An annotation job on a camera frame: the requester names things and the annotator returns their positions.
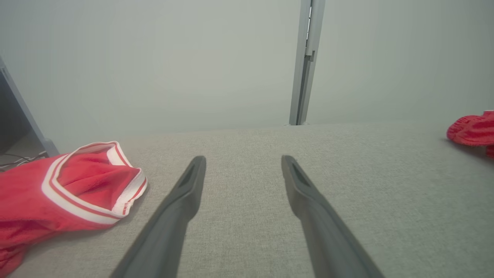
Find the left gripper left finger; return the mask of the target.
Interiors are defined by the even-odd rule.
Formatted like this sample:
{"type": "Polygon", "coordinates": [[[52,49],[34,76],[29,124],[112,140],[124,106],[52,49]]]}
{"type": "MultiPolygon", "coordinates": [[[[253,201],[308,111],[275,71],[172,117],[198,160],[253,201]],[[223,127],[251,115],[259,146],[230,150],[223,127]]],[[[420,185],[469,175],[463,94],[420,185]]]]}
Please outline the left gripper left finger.
{"type": "Polygon", "coordinates": [[[206,158],[194,157],[114,269],[113,278],[175,278],[188,223],[199,211],[206,158]]]}

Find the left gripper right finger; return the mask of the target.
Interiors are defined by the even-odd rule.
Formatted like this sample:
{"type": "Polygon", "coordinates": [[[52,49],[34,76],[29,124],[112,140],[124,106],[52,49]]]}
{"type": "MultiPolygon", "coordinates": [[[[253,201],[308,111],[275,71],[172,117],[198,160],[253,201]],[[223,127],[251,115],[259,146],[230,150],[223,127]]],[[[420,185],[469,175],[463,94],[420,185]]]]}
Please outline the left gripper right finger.
{"type": "Polygon", "coordinates": [[[281,158],[286,194],[300,220],[317,278],[381,278],[383,274],[297,160],[281,158]]]}

